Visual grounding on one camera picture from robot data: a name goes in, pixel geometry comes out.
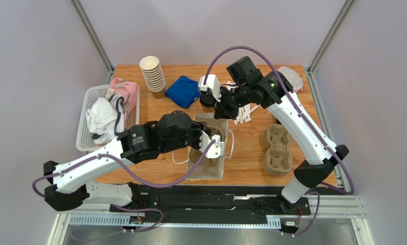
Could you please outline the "right aluminium frame post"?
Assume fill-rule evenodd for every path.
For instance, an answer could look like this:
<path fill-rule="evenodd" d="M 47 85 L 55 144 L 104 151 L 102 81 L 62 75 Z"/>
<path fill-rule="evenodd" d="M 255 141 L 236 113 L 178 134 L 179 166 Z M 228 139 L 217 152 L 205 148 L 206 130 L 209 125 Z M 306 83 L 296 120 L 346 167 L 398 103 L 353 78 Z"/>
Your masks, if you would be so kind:
<path fill-rule="evenodd" d="M 330 27 L 328 33 L 326 34 L 322 44 L 320 45 L 316 55 L 314 56 L 310 66 L 308 68 L 309 73 L 314 73 L 315 70 L 318 68 L 326 51 L 330 47 L 332 41 L 336 37 L 338 31 L 340 30 L 340 28 L 343 25 L 347 16 L 350 14 L 350 12 L 356 2 L 357 2 L 356 0 L 345 0 L 344 1 L 342 8 L 340 9 L 336 19 L 334 20 L 332 26 Z"/>

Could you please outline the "white crumpled garment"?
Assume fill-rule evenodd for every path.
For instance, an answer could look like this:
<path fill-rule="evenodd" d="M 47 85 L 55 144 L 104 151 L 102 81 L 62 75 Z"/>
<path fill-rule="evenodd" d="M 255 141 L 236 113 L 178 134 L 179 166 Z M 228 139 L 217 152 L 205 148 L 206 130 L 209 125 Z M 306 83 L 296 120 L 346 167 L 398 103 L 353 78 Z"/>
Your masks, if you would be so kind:
<path fill-rule="evenodd" d="M 99 97 L 85 113 L 88 131 L 95 144 L 116 139 L 125 130 L 124 97 L 114 95 L 109 100 Z"/>

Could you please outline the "single pulp cup carrier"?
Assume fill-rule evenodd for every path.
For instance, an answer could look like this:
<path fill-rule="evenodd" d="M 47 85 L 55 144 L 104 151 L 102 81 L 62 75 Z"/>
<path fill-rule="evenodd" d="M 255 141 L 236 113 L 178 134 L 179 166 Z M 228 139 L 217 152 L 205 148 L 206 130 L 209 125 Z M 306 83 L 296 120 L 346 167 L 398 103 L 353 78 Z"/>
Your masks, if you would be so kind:
<path fill-rule="evenodd" d="M 220 135 L 221 139 L 223 141 L 226 141 L 227 134 L 226 134 L 226 131 L 224 131 L 222 128 L 216 127 L 216 126 L 209 126 L 209 129 L 211 130 L 211 136 Z M 189 161 L 191 163 L 195 164 L 199 160 L 201 155 L 202 155 L 201 151 L 191 148 L 190 152 L 189 152 L 189 156 L 188 156 Z M 207 157 L 204 157 L 201 160 L 199 165 L 203 166 L 203 167 L 215 167 L 217 164 L 219 164 L 222 161 L 223 161 L 222 157 L 211 158 L 211 159 L 207 158 Z"/>

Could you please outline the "white pink mesh pouch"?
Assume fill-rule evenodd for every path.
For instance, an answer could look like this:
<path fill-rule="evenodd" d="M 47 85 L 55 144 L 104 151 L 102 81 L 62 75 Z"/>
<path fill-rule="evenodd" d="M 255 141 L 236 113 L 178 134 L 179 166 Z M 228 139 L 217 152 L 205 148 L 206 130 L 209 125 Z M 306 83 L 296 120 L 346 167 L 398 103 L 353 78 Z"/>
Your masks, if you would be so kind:
<path fill-rule="evenodd" d="M 293 86 L 294 92 L 298 93 L 303 90 L 303 79 L 301 76 L 293 69 L 287 66 L 281 66 L 277 69 Z"/>

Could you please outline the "pink cloth item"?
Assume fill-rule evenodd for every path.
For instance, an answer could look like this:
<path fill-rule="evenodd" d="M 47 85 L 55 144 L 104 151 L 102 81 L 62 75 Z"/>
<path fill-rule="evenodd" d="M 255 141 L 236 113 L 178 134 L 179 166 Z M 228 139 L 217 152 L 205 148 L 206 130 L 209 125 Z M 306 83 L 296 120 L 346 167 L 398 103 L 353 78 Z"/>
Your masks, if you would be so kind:
<path fill-rule="evenodd" d="M 135 82 L 125 81 L 122 78 L 114 77 L 110 82 L 105 98 L 110 100 L 114 95 L 120 95 L 124 98 L 126 105 L 126 114 L 130 114 L 138 101 L 139 86 Z"/>

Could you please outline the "white plastic basket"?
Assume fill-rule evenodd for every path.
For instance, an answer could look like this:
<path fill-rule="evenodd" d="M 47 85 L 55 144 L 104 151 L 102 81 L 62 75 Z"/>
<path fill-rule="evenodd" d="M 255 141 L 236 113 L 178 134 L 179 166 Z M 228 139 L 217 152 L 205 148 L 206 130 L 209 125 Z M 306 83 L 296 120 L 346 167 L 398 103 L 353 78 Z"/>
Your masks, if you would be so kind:
<path fill-rule="evenodd" d="M 90 87 L 84 96 L 83 104 L 81 108 L 80 121 L 78 125 L 77 139 L 75 146 L 81 152 L 93 152 L 98 150 L 101 145 L 95 144 L 92 136 L 87 127 L 87 121 L 85 113 L 88 109 L 91 109 L 93 104 L 99 97 L 105 97 L 107 94 L 109 85 L 99 85 Z M 140 113 L 140 86 L 137 85 L 136 105 L 133 110 L 128 114 L 126 119 L 125 129 L 129 130 L 132 126 L 139 124 Z"/>

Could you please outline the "stack of paper cups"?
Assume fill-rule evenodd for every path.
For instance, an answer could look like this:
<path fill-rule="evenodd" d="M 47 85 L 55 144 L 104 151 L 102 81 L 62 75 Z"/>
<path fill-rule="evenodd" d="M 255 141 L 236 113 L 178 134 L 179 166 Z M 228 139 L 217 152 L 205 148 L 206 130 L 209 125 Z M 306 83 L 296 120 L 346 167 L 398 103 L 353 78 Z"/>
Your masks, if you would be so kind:
<path fill-rule="evenodd" d="M 155 56 L 147 56 L 141 59 L 139 66 L 153 97 L 158 100 L 163 99 L 165 97 L 166 82 L 160 60 Z"/>

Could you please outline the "single brown paper cup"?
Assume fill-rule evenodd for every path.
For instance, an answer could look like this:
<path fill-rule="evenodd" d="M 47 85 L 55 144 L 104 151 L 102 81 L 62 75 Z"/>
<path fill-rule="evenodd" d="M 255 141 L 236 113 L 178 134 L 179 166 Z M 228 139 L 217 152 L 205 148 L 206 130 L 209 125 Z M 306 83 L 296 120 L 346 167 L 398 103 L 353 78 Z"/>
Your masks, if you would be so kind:
<path fill-rule="evenodd" d="M 213 107 L 211 107 L 211 106 L 205 106 L 205 105 L 202 105 L 202 110 L 203 110 L 203 112 L 204 113 L 213 113 L 213 112 L 215 112 L 215 109 L 213 108 Z"/>

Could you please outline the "blue folded cloth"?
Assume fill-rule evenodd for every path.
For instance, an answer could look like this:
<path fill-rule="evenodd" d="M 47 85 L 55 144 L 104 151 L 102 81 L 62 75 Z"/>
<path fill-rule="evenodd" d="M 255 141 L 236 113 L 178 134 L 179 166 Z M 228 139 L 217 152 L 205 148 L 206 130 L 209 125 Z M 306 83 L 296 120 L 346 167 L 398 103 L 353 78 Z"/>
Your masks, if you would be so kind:
<path fill-rule="evenodd" d="M 200 97 L 198 82 L 186 76 L 180 76 L 165 92 L 181 108 L 188 109 Z"/>

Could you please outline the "aluminium frame post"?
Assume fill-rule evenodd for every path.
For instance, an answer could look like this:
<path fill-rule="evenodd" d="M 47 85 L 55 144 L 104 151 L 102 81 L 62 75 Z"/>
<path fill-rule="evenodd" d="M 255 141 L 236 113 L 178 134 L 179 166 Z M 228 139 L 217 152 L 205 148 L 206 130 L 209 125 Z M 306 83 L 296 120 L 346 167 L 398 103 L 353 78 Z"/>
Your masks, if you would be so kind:
<path fill-rule="evenodd" d="M 80 19 L 80 22 L 82 23 L 86 33 L 88 34 L 89 39 L 92 42 L 96 52 L 98 53 L 104 67 L 106 68 L 107 72 L 112 75 L 114 73 L 115 67 L 110 61 L 107 52 L 105 51 L 82 2 L 80 0 L 70 0 L 70 3 L 74 8 L 74 11 L 76 12 L 78 18 Z"/>
<path fill-rule="evenodd" d="M 316 55 L 314 56 L 310 66 L 308 68 L 309 73 L 314 73 L 315 70 L 318 68 L 326 51 L 330 47 L 332 41 L 336 37 L 338 31 L 340 30 L 340 28 L 343 25 L 347 16 L 350 14 L 350 12 L 356 2 L 357 2 L 356 0 L 345 0 L 344 1 L 342 8 L 340 9 L 336 19 L 334 20 L 332 26 L 330 27 L 328 33 L 326 34 L 322 44 L 320 45 Z"/>

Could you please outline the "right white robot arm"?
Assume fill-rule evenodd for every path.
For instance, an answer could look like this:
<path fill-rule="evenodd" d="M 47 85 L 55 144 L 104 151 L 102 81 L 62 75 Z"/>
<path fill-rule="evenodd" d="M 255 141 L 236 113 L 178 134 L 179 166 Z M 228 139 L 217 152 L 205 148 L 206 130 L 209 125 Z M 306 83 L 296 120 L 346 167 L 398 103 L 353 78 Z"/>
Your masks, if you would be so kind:
<path fill-rule="evenodd" d="M 227 71 L 237 87 L 222 88 L 220 101 L 215 105 L 216 118 L 233 119 L 240 107 L 261 105 L 282 123 L 303 151 L 305 160 L 282 190 L 283 201 L 295 204 L 330 175 L 349 149 L 335 144 L 321 131 L 282 72 L 271 71 L 264 76 L 248 56 L 229 65 Z"/>

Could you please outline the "brown paper bag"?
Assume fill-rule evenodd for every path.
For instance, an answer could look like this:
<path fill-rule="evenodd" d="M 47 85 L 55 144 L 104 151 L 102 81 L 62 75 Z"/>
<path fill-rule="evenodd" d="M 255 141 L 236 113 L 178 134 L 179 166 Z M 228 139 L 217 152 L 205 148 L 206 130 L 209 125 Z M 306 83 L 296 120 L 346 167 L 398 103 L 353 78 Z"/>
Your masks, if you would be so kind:
<path fill-rule="evenodd" d="M 196 114 L 194 116 L 194 121 L 196 122 L 204 122 L 207 123 L 207 127 L 209 126 L 216 126 L 222 128 L 224 131 L 226 131 L 227 137 L 225 141 L 225 154 L 224 156 L 221 156 L 223 158 L 223 161 L 217 164 L 215 167 L 203 167 L 198 165 L 197 168 L 186 178 L 187 180 L 221 180 L 223 177 L 224 173 L 224 162 L 226 159 L 231 158 L 233 155 L 233 150 L 234 150 L 234 133 L 233 131 L 228 129 L 228 120 L 227 119 L 215 119 L 214 118 L 214 113 L 201 113 L 201 114 Z M 201 160 L 205 157 L 204 155 L 204 149 L 201 148 L 200 150 L 202 152 L 201 157 L 197 161 L 199 164 Z M 175 164 L 186 164 L 187 170 L 190 170 L 195 164 L 191 163 L 189 161 L 189 157 L 187 157 L 186 161 L 181 161 L 177 162 L 175 160 L 174 153 L 172 153 L 172 160 Z"/>

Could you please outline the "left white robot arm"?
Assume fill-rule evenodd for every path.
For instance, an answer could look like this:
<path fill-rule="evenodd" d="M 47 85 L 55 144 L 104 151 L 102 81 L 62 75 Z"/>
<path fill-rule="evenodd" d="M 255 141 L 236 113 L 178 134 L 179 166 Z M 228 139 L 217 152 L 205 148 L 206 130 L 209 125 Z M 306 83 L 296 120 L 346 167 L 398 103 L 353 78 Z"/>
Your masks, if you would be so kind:
<path fill-rule="evenodd" d="M 50 185 L 44 189 L 42 197 L 56 211 L 73 210 L 83 204 L 137 208 L 141 203 L 137 184 L 103 184 L 95 179 L 119 167 L 137 179 L 128 166 L 188 146 L 200 151 L 202 157 L 217 158 L 222 152 L 222 141 L 219 136 L 210 134 L 205 122 L 193 121 L 182 111 L 165 114 L 159 121 L 134 125 L 78 160 L 64 164 L 45 163 L 44 177 Z"/>

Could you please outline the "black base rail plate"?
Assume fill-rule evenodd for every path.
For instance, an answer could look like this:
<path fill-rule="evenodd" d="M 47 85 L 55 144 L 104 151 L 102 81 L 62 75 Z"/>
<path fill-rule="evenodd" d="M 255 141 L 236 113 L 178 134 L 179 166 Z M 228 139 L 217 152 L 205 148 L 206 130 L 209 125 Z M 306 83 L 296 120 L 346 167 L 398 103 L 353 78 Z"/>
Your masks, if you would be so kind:
<path fill-rule="evenodd" d="M 141 185 L 140 196 L 129 209 L 143 214 L 103 208 L 99 215 L 78 218 L 80 224 L 118 225 L 126 229 L 148 227 L 157 221 L 172 226 L 279 226 L 272 217 L 297 218 L 312 215 L 312 200 L 283 204 L 277 186 L 193 186 L 156 189 Z"/>

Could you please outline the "black cup lid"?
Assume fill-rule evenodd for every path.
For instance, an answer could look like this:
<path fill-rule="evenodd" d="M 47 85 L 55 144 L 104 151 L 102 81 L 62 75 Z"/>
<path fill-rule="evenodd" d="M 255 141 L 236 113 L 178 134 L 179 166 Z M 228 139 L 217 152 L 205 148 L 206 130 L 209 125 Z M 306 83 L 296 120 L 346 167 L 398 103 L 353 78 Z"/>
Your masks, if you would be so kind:
<path fill-rule="evenodd" d="M 199 101 L 201 105 L 206 108 L 213 108 L 217 102 L 211 93 L 202 93 Z"/>

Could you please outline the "left aluminium frame post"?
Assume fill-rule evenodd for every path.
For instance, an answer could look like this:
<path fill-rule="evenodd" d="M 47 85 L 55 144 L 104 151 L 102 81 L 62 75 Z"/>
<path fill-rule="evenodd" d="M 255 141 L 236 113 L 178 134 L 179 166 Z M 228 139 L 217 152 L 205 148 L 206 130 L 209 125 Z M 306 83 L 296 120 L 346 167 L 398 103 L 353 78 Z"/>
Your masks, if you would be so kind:
<path fill-rule="evenodd" d="M 70 3 L 74 8 L 74 11 L 76 12 L 78 18 L 80 19 L 80 22 L 82 23 L 86 33 L 88 34 L 89 39 L 92 42 L 96 52 L 98 53 L 104 67 L 106 68 L 107 72 L 112 75 L 114 73 L 115 67 L 110 61 L 107 52 L 105 51 L 82 2 L 80 0 L 70 0 Z"/>

